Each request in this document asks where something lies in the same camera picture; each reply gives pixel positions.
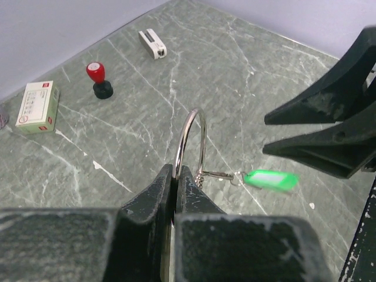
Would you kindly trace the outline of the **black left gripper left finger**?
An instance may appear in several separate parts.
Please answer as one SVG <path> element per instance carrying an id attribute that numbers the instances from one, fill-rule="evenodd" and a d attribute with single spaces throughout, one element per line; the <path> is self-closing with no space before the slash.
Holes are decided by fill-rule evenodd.
<path id="1" fill-rule="evenodd" d="M 122 207 L 1 210 L 2 281 L 167 281 L 172 166 Z"/>

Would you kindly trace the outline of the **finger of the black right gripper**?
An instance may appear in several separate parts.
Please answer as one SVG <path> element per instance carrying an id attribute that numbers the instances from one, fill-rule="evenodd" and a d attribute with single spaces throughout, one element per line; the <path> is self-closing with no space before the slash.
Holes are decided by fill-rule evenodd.
<path id="1" fill-rule="evenodd" d="M 340 179 L 375 172 L 375 103 L 333 127 L 267 144 L 263 153 Z"/>
<path id="2" fill-rule="evenodd" d="M 345 55 L 318 81 L 264 117 L 267 125 L 319 124 L 375 114 L 375 26 L 365 27 Z"/>

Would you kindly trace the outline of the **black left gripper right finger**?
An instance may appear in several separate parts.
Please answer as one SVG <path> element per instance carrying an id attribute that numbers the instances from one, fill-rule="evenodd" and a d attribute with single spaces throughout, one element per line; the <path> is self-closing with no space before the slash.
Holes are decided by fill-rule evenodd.
<path id="1" fill-rule="evenodd" d="M 176 281 L 331 281 L 317 233 L 291 216 L 226 214 L 194 183 L 179 179 Z"/>

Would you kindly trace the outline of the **green key tag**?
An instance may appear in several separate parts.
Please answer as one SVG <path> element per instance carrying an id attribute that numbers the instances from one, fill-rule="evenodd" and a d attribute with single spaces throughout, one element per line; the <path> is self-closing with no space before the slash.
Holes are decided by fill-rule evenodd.
<path id="1" fill-rule="evenodd" d="M 272 170 L 253 170 L 243 175 L 243 182 L 249 186 L 280 193 L 291 192 L 298 181 L 299 177 L 294 173 Z"/>

